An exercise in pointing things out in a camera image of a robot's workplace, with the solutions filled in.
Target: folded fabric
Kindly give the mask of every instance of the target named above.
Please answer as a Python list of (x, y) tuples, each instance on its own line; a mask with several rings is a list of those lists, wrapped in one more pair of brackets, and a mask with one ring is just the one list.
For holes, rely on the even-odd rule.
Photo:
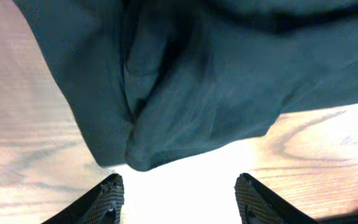
[(14, 0), (96, 162), (147, 171), (358, 103), (358, 0)]

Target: wooden surface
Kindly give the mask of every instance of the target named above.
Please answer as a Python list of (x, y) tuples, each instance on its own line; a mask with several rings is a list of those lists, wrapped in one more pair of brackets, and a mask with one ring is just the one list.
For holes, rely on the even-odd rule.
[(0, 0), (0, 223), (40, 223), (112, 172), (123, 223), (240, 223), (249, 172), (313, 218), (358, 210), (358, 105), (282, 115), (263, 138), (140, 173), (99, 168), (18, 9)]

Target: black object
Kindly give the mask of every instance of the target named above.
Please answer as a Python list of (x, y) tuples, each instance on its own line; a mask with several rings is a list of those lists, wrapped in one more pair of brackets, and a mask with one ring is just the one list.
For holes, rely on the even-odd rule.
[(236, 200), (243, 224), (356, 224), (358, 215), (316, 221), (282, 199), (249, 174), (236, 182)]
[(147, 171), (358, 103), (358, 0), (14, 0), (97, 163)]
[(119, 224), (123, 205), (122, 177), (111, 174), (44, 224)]

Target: wooden table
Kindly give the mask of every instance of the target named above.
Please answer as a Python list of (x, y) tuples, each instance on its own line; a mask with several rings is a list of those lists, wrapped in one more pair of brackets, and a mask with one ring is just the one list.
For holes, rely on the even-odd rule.
[(140, 173), (101, 169), (12, 2), (0, 0), (0, 223), (40, 223), (110, 173), (123, 223), (240, 223), (249, 172), (313, 218), (358, 210), (358, 105), (282, 115), (262, 138)]

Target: wood grain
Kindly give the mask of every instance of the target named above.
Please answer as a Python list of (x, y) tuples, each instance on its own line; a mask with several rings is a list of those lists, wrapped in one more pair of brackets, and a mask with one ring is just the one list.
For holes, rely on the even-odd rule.
[(262, 138), (146, 173), (91, 157), (19, 10), (0, 0), (0, 223), (40, 223), (112, 172), (123, 223), (240, 223), (249, 172), (313, 218), (358, 210), (358, 105), (284, 114)]

